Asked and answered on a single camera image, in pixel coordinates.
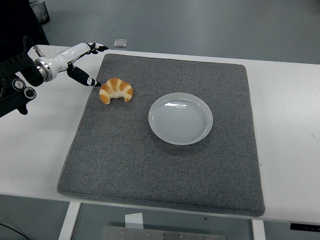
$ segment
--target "white paper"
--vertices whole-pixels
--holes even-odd
[[[127,214],[125,218],[125,227],[134,229],[144,229],[144,220],[142,217],[142,212]]]

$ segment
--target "plate rim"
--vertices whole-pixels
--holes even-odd
[[[180,143],[180,142],[172,142],[172,141],[169,141],[169,140],[166,140],[166,139],[163,139],[162,137],[160,137],[154,130],[153,128],[153,125],[152,125],[152,113],[154,113],[154,111],[152,112],[152,110],[155,108],[155,106],[159,103],[159,102],[162,102],[161,99],[165,99],[165,98],[168,98],[168,101],[172,101],[172,100],[187,100],[187,101],[190,101],[192,102],[192,100],[188,99],[189,98],[195,98],[197,99],[198,102],[201,103],[201,105],[197,104],[199,107],[201,107],[204,111],[205,111],[205,115],[206,115],[206,122],[207,122],[207,125],[206,125],[206,128],[204,130],[204,132],[202,133],[202,135],[200,137],[198,137],[197,139],[193,140],[193,141],[190,141],[190,142],[186,142],[186,143]],[[166,143],[169,143],[169,144],[173,144],[173,145],[180,145],[180,146],[185,146],[185,145],[191,145],[191,144],[195,144],[201,140],[203,140],[211,131],[212,129],[212,126],[213,126],[213,121],[214,121],[214,117],[213,117],[213,114],[212,114],[212,111],[210,109],[210,107],[205,103],[205,101],[203,101],[201,98],[193,95],[193,94],[190,94],[190,93],[186,93],[186,92],[172,92],[172,93],[168,93],[166,95],[163,95],[161,97],[159,97],[150,107],[149,109],[149,112],[148,112],[148,122],[149,122],[149,126],[151,128],[151,130],[153,131],[153,133],[158,137],[160,138],[161,140],[165,141]]]

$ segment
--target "gray felt mat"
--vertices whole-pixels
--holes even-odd
[[[105,105],[93,88],[57,189],[68,196],[208,213],[261,216],[261,187],[247,73],[243,65],[107,54],[97,80],[131,83],[129,102]],[[205,101],[211,132],[186,146],[159,139],[148,123],[161,96]]]

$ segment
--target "croissant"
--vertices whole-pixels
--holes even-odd
[[[111,99],[124,98],[125,102],[129,102],[134,90],[128,82],[113,77],[100,87],[99,95],[102,102],[109,105]]]

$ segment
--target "robotic arm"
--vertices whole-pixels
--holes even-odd
[[[49,82],[56,78],[57,74],[62,71],[67,71],[67,74],[72,79],[86,86],[101,86],[101,84],[92,79],[88,74],[78,67],[74,67],[73,63],[86,54],[97,54],[107,50],[106,46],[98,43],[80,43],[76,46],[68,48],[54,57],[45,57],[37,46],[35,51],[39,58],[34,61],[35,66],[43,77],[44,82]]]
[[[107,50],[106,46],[98,43],[80,43],[53,57],[44,56],[38,46],[34,49],[39,56],[35,61],[32,61],[25,50],[0,62],[0,117],[15,109],[26,115],[26,104],[36,97],[36,91],[32,87],[26,87],[25,82],[16,75],[17,72],[21,72],[34,87],[52,81],[62,71],[67,71],[69,77],[85,86],[101,86],[101,83],[73,64],[84,55]]]

